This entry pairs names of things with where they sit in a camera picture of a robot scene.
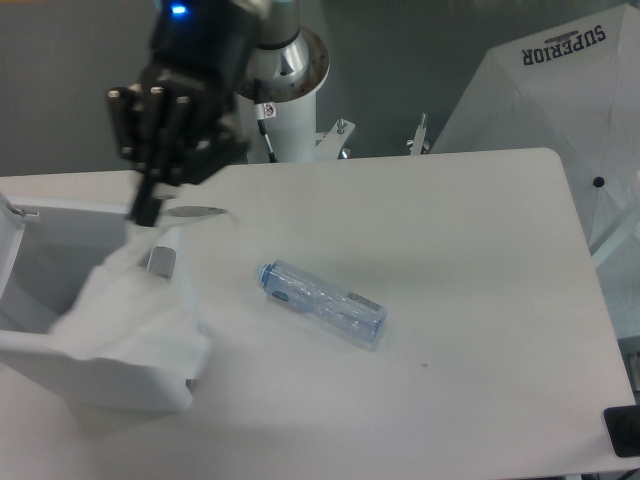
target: metal bracket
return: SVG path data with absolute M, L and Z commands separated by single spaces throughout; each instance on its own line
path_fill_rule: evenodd
M 341 118 L 330 132 L 321 134 L 320 143 L 316 145 L 316 160 L 335 160 L 343 158 L 344 144 L 355 131 L 356 125 Z

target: white container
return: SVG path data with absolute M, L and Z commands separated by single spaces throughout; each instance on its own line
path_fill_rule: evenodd
M 163 412 L 188 407 L 188 379 L 175 373 L 76 360 L 48 347 L 49 327 L 73 305 L 92 267 L 124 244 L 126 207 L 12 199 L 39 212 L 29 219 L 0 200 L 0 362 L 71 401 Z

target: black object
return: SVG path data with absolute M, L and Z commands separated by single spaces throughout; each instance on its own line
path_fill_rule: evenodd
M 155 224 L 157 184 L 199 184 L 244 155 L 231 115 L 261 27 L 251 2 L 162 0 L 139 91 L 107 94 L 119 155 L 143 175 L 130 219 Z
M 640 471 L 640 468 L 634 468 L 633 470 L 629 470 L 624 475 L 620 475 L 616 480 L 627 480 L 627 478 L 632 477 L 636 473 Z
M 604 420 L 616 455 L 640 457 L 640 405 L 607 408 Z

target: white cloth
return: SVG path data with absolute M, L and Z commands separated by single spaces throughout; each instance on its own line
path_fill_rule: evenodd
M 195 378 L 209 339 L 199 328 L 188 278 L 175 271 L 169 281 L 140 265 L 170 229 L 166 223 L 128 228 L 126 245 L 92 270 L 71 311 L 50 330 L 49 347 L 78 360 L 112 359 Z M 175 230 L 169 235 L 179 235 Z

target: robotic arm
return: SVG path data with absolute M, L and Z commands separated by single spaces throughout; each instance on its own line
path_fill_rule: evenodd
M 153 226 L 163 186 L 199 184 L 248 143 L 231 121 L 233 93 L 271 0 L 162 0 L 139 87 L 107 94 L 122 158 L 141 174 L 130 220 Z

